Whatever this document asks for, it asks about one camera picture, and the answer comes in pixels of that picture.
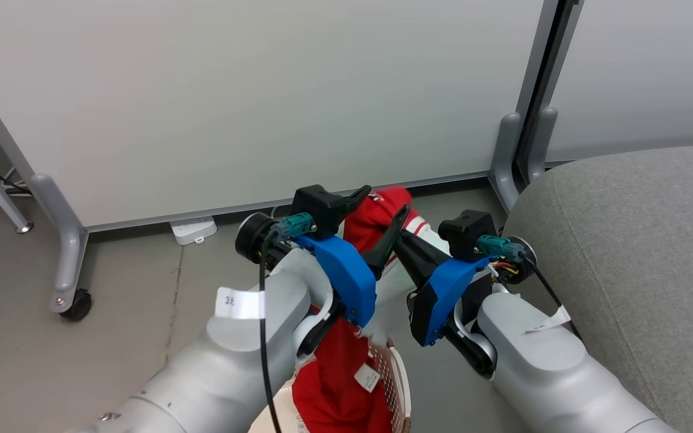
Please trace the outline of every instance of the metal bolt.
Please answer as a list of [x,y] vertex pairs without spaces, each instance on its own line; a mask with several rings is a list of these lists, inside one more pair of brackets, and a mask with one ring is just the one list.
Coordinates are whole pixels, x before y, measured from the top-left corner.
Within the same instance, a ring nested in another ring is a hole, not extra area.
[[118,417],[121,416],[121,414],[118,414],[116,412],[106,412],[102,416],[99,416],[98,419],[101,421],[111,421],[112,419],[118,419]]

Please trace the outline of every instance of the gray floor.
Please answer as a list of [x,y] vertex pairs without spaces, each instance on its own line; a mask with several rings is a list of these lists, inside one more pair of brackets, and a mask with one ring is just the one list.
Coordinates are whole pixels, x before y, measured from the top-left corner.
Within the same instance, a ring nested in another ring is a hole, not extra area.
[[[201,331],[219,286],[251,287],[257,278],[234,252],[236,225],[186,247],[162,230],[95,236],[81,277],[93,310],[67,323],[47,304],[57,233],[33,199],[16,204],[35,228],[16,234],[0,210],[0,433],[60,432],[120,405]],[[505,218],[490,188],[413,205],[435,227],[465,208],[489,211],[497,226]],[[404,299],[392,314],[390,336],[410,376],[413,431],[502,431],[489,386],[451,345],[418,347]]]

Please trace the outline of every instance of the laundry basket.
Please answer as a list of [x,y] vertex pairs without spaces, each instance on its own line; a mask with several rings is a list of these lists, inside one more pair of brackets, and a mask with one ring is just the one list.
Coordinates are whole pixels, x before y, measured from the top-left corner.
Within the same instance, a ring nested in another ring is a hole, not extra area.
[[[387,396],[387,407],[392,411],[392,433],[408,433],[410,431],[410,386],[405,365],[394,348],[391,340],[386,345],[373,345],[369,353],[376,360],[376,371],[381,375]],[[299,415],[292,398],[292,383],[294,377],[277,392],[274,405],[283,433],[309,433]],[[269,408],[264,409],[253,423],[249,433],[272,433],[274,431]]]

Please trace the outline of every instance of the teal connector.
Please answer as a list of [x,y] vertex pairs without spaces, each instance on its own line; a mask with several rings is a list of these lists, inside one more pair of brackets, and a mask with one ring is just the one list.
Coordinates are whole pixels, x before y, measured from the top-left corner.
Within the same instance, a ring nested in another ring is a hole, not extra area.
[[277,233],[279,241],[302,236],[312,229],[312,216],[306,212],[297,213],[284,218],[281,222],[273,225],[270,232]]
[[506,257],[514,262],[522,261],[520,253],[525,252],[520,244],[513,244],[509,239],[489,235],[483,235],[478,239],[478,248],[487,256]]

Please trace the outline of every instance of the white power strip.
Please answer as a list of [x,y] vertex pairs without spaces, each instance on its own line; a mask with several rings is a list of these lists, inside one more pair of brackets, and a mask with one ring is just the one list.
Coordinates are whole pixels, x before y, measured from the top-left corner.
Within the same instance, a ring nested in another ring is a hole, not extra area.
[[176,242],[181,245],[201,244],[207,236],[212,236],[218,231],[212,216],[171,221],[170,227],[176,235]]

